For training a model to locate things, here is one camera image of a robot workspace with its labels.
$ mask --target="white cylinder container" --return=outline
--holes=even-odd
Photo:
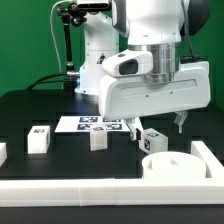
[[[203,179],[206,164],[196,156],[181,152],[159,152],[142,160],[144,179]]]

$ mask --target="cable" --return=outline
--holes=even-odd
[[[34,84],[27,87],[26,90],[32,90],[37,85],[49,84],[49,83],[58,83],[58,82],[74,82],[74,80],[56,80],[56,81],[46,81],[46,82],[35,82]]]
[[[53,7],[51,9],[51,14],[50,14],[51,35],[52,35],[53,42],[54,42],[54,48],[55,48],[55,52],[56,52],[56,56],[57,56],[57,60],[58,60],[58,67],[59,67],[60,73],[62,72],[62,65],[61,65],[61,58],[60,58],[60,54],[59,54],[59,50],[58,50],[58,45],[57,45],[56,37],[55,37],[55,32],[54,32],[53,13],[54,13],[55,8],[59,4],[68,3],[68,2],[74,2],[74,0],[63,0],[63,1],[56,2],[53,5]]]
[[[48,76],[45,76],[43,78],[40,78],[38,79],[36,82],[34,82],[32,85],[28,86],[26,88],[26,90],[32,90],[36,85],[40,84],[40,83],[46,83],[46,82],[43,82],[44,80],[47,80],[47,79],[51,79],[51,78],[55,78],[55,77],[59,77],[59,76],[67,76],[66,73],[59,73],[59,74],[53,74],[53,75],[48,75]]]
[[[190,39],[190,34],[189,34],[189,19],[188,19],[188,13],[184,4],[184,0],[181,0],[181,5],[183,8],[183,13],[184,13],[184,32],[185,32],[185,37],[187,40],[187,44],[188,44],[188,48],[190,51],[190,55],[192,58],[195,58],[194,52],[193,52],[193,48],[192,48],[192,44],[191,44],[191,39]]]

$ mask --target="black cable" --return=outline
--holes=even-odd
[[[56,81],[46,81],[46,82],[35,82],[26,88],[26,90],[32,90],[37,85],[49,84],[49,83],[57,83],[57,82],[74,82],[74,80],[56,80]]]
[[[26,90],[32,90],[37,84],[40,84],[44,80],[51,79],[51,78],[55,78],[55,77],[60,77],[60,76],[67,76],[67,73],[62,72],[62,73],[59,73],[59,74],[52,74],[52,75],[48,75],[48,76],[45,76],[43,78],[40,78],[36,82],[34,82],[30,86],[28,86],[26,88]]]
[[[191,44],[190,34],[189,34],[188,13],[187,13],[187,10],[186,10],[185,5],[184,5],[184,0],[181,0],[181,5],[182,5],[182,8],[183,8],[183,13],[184,13],[184,20],[185,20],[185,22],[184,22],[184,32],[185,32],[185,37],[186,37],[188,49],[190,51],[191,57],[195,58],[193,48],[192,48],[192,44]]]
[[[188,12],[186,10],[186,7],[184,5],[184,0],[181,0],[181,5],[182,5],[182,9],[183,9],[183,13],[184,13],[184,32],[185,32],[185,37],[186,37],[186,41],[187,41],[187,45],[188,45],[188,49],[190,52],[190,57],[182,57],[180,59],[181,64],[185,64],[185,63],[192,63],[192,62],[198,62],[198,61],[208,61],[208,59],[206,59],[205,57],[201,57],[201,56],[196,56],[194,54],[193,51],[193,47],[191,44],[191,39],[190,39],[190,33],[189,33],[189,18],[188,18]]]

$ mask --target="white block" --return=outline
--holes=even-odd
[[[28,154],[46,153],[50,144],[50,126],[33,126],[28,134]]]
[[[6,144],[0,143],[0,167],[7,159]]]
[[[224,167],[218,159],[212,154],[209,148],[202,141],[193,141],[191,143],[191,154],[202,159],[207,166],[207,178],[224,179]]]
[[[91,125],[90,149],[91,151],[107,149],[107,129],[105,124]]]
[[[139,148],[148,154],[168,151],[168,137],[153,128],[142,132]]]

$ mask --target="white plastic casing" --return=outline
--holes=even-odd
[[[86,18],[85,62],[80,68],[80,86],[75,91],[98,96],[99,83],[105,75],[102,62],[119,52],[119,34],[112,27],[112,19],[103,13],[87,14]]]
[[[50,144],[50,126],[33,126],[28,134],[28,154],[46,153]]]
[[[107,149],[107,129],[104,124],[91,125],[90,149],[91,151]]]
[[[186,9],[189,0],[185,0]],[[129,45],[180,42],[183,9],[180,0],[126,1]]]
[[[7,159],[6,143],[0,143],[0,167]]]
[[[137,73],[130,75],[121,75],[119,67],[122,63],[129,60],[136,60],[138,63]],[[112,77],[127,77],[132,75],[146,75],[153,69],[153,57],[149,51],[130,51],[126,50],[120,54],[112,56],[103,62],[103,70]]]
[[[100,83],[100,114],[115,120],[206,107],[208,72],[208,62],[197,62],[180,65],[174,80],[163,84],[150,84],[142,76],[105,76]]]

